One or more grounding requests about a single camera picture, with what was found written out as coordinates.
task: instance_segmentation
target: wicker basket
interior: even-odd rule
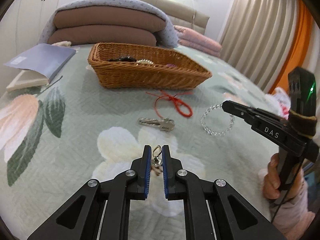
[[[131,56],[136,60],[149,59],[154,64],[108,61],[122,56]],[[97,43],[90,52],[88,62],[100,84],[106,88],[189,90],[212,76],[210,71],[181,53],[143,45]]]

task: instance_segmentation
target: headboard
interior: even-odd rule
[[[185,6],[172,0],[141,0],[147,2],[162,10],[171,19],[173,25],[180,25],[192,28],[195,31],[204,34],[209,17],[193,8]]]

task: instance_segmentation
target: notebook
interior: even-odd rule
[[[48,85],[75,53],[75,49],[44,43],[22,52],[4,64],[21,69],[7,86],[7,91]]]

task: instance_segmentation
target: sleeve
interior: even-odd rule
[[[275,214],[277,207],[278,206],[273,204],[270,205],[272,217]],[[280,207],[273,221],[273,225],[285,236],[299,235],[301,233],[299,231],[302,231],[302,235],[313,219],[312,218],[311,221],[309,221],[312,214],[312,212],[308,212],[308,184],[304,180],[298,195]]]

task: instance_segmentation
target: triangular cutout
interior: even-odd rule
[[[258,220],[249,212],[233,195],[228,196],[233,214],[241,230],[245,230],[258,224]]]
[[[69,229],[74,229],[76,226],[76,223],[78,221],[78,217],[80,215],[82,206],[85,201],[85,196],[82,195],[78,197],[76,201],[74,201],[65,212],[63,212],[58,218],[57,218],[57,224],[62,225]]]

